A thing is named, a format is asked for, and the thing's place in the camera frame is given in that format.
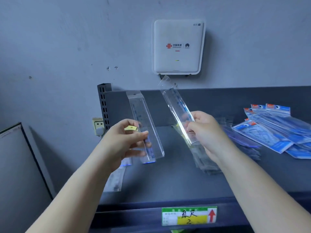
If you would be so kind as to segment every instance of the yellow sticker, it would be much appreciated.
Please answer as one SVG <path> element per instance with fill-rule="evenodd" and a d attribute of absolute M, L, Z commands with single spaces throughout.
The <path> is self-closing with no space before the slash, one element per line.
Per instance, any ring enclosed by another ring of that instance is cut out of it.
<path fill-rule="evenodd" d="M 207 223 L 207 215 L 198 215 L 198 216 L 190 216 L 190 217 L 177 217 L 177 225 L 189 225 L 189 224 L 206 224 Z"/>
<path fill-rule="evenodd" d="M 136 131 L 137 127 L 135 126 L 127 126 L 126 128 L 124 128 L 124 130 L 134 130 Z"/>

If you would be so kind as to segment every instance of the right hand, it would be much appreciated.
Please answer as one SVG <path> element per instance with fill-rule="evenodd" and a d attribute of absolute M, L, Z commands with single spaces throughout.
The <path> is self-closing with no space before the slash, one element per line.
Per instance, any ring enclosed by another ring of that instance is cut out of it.
<path fill-rule="evenodd" d="M 236 146 L 212 115 L 202 111 L 193 111 L 191 113 L 195 122 L 190 122 L 187 130 L 195 132 L 197 139 L 204 146 L 206 154 L 214 162 L 218 163 L 222 154 L 236 149 Z"/>

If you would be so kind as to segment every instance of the gray-blue wall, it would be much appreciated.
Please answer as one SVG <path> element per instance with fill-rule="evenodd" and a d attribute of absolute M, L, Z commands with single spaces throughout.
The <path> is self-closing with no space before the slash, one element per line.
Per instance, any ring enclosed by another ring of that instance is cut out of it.
<path fill-rule="evenodd" d="M 201 73 L 175 79 L 179 88 L 299 86 L 311 85 L 310 6 L 311 0 L 0 0 L 0 129 L 18 121 L 31 127 L 58 191 L 99 140 L 91 124 L 101 117 L 97 84 L 157 89 L 154 18 L 206 20 Z"/>

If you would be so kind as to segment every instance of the power outlet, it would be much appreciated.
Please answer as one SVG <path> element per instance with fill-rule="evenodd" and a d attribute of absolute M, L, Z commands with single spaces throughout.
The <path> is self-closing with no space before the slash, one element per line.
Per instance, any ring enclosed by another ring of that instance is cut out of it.
<path fill-rule="evenodd" d="M 93 123 L 93 128 L 94 128 L 94 133 L 96 135 L 96 129 L 103 127 L 105 128 L 105 124 L 103 121 L 103 118 L 92 118 L 92 123 Z"/>

